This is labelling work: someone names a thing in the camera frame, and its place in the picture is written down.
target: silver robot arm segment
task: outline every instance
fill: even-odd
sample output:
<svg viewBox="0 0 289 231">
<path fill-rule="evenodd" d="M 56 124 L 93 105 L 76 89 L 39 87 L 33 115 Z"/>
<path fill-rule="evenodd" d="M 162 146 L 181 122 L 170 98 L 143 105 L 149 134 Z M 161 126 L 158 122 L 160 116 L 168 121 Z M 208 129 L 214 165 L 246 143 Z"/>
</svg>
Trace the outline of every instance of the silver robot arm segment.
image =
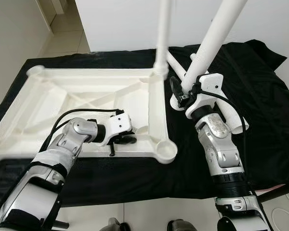
<svg viewBox="0 0 289 231">
<path fill-rule="evenodd" d="M 213 111 L 217 97 L 222 96 L 223 76 L 207 74 L 198 76 L 188 94 L 180 82 L 171 77 L 171 89 L 183 107 L 186 117 L 195 122 L 217 198 L 215 205 L 223 215 L 218 231 L 270 231 L 269 222 L 252 194 L 245 177 L 239 151 L 231 140 L 232 133 L 220 115 Z"/>
<path fill-rule="evenodd" d="M 47 150 L 32 160 L 1 207 L 0 230 L 50 230 L 61 207 L 59 194 L 83 143 L 107 145 L 112 137 L 131 129 L 126 113 L 111 117 L 102 125 L 71 119 Z"/>
</svg>

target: metal bolt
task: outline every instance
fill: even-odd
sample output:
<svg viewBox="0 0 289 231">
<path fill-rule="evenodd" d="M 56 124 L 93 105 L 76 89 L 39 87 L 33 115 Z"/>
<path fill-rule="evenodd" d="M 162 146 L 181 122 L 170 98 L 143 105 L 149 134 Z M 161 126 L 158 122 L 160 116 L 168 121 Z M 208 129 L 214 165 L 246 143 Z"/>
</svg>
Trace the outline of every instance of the metal bolt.
<svg viewBox="0 0 289 231">
<path fill-rule="evenodd" d="M 110 146 L 110 154 L 109 154 L 109 156 L 110 157 L 115 156 L 116 152 L 115 152 L 114 143 L 111 143 L 109 146 Z"/>
</svg>

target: black cloth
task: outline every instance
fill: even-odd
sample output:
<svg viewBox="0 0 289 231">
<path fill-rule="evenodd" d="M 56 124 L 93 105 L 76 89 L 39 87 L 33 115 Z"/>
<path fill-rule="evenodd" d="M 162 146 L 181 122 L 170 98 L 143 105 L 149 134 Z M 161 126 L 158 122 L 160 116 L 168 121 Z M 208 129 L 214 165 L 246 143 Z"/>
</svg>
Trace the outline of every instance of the black cloth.
<svg viewBox="0 0 289 231">
<path fill-rule="evenodd" d="M 187 70 L 199 45 L 171 47 Z M 151 68 L 155 50 L 95 52 L 57 58 L 29 59 L 0 105 L 0 120 L 26 81 L 26 71 L 47 68 Z M 285 60 L 259 41 L 223 45 L 209 68 L 224 76 L 223 91 L 243 112 L 247 131 L 249 180 L 255 190 L 289 182 L 289 90 L 274 70 Z M 169 77 L 175 75 L 170 69 Z M 178 146 L 175 160 L 162 165 L 152 158 L 80 158 L 66 179 L 63 204 L 96 205 L 161 197 L 208 198 L 215 195 L 204 151 L 194 123 L 170 105 L 165 82 L 169 138 Z M 242 136 L 233 135 L 239 151 Z M 30 160 L 0 162 L 0 199 Z"/>
</svg>

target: floor tile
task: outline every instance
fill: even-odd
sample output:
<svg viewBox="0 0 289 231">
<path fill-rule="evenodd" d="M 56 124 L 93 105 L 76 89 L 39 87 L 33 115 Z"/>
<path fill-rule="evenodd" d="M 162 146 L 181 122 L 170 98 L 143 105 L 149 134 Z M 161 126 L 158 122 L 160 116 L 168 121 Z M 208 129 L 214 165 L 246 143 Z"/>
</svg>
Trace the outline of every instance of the floor tile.
<svg viewBox="0 0 289 231">
<path fill-rule="evenodd" d="M 285 195 L 275 198 L 273 200 L 264 202 L 263 207 L 264 207 L 266 216 L 268 217 L 271 223 L 271 226 L 275 231 L 277 231 L 278 229 L 282 231 L 289 230 L 289 214 L 288 214 L 289 213 L 289 199 Z"/>
<path fill-rule="evenodd" d="M 86 34 L 85 34 L 85 32 L 83 32 L 82 36 L 81 36 L 80 44 L 78 47 L 78 51 L 89 51 L 89 50 L 90 50 L 90 48 L 88 45 Z"/>
<path fill-rule="evenodd" d="M 74 15 L 79 15 L 79 12 L 78 12 L 78 9 L 77 9 L 77 5 L 75 2 L 69 2 L 68 3 L 68 7 L 65 11 L 65 14 L 66 15 L 71 15 L 71 16 L 74 16 Z"/>
<path fill-rule="evenodd" d="M 53 32 L 83 30 L 78 13 L 58 14 L 54 18 L 51 29 Z"/>
<path fill-rule="evenodd" d="M 45 53 L 76 52 L 82 31 L 55 32 Z"/>
<path fill-rule="evenodd" d="M 217 229 L 220 219 L 213 198 L 163 198 L 124 204 L 124 221 L 135 231 L 165 231 L 170 220 L 184 219 L 199 231 Z"/>
<path fill-rule="evenodd" d="M 109 218 L 123 222 L 123 204 L 61 208 L 57 220 L 68 222 L 68 231 L 98 231 L 108 225 Z"/>
</svg>

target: white pole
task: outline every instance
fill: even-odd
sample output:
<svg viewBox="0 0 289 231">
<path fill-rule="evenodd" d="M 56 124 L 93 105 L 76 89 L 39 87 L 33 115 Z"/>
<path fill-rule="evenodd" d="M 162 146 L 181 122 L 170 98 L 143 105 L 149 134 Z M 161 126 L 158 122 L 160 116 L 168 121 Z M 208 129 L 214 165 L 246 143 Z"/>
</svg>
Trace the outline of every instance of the white pole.
<svg viewBox="0 0 289 231">
<path fill-rule="evenodd" d="M 164 79 L 168 74 L 167 51 L 168 38 L 171 22 L 171 0 L 161 0 L 159 10 L 158 43 L 154 63 L 154 72 L 163 75 Z"/>
<path fill-rule="evenodd" d="M 197 76 L 207 71 L 246 2 L 247 0 L 223 0 L 181 83 L 184 93 L 191 90 Z M 172 108 L 179 110 L 174 95 L 170 104 Z"/>
<path fill-rule="evenodd" d="M 194 60 L 196 57 L 196 54 L 193 53 L 190 55 L 191 60 Z M 226 99 L 227 96 L 222 92 L 221 96 L 225 97 Z M 233 134 L 239 134 L 243 132 L 243 127 L 242 127 L 242 123 L 240 120 L 240 117 L 238 115 L 238 113 L 236 112 L 236 110 L 230 106 L 228 103 L 226 103 L 225 101 L 221 100 L 221 99 L 217 99 L 216 103 L 218 105 L 218 107 L 220 108 L 223 116 L 226 119 L 226 124 L 228 125 L 229 129 L 231 130 L 231 132 Z M 248 124 L 248 122 L 246 121 L 245 118 L 244 122 L 245 122 L 245 129 L 247 130 L 250 125 Z"/>
<path fill-rule="evenodd" d="M 170 64 L 170 66 L 173 68 L 177 76 L 182 81 L 184 78 L 184 75 L 186 74 L 186 71 L 169 51 L 167 52 L 167 61 Z"/>
</svg>

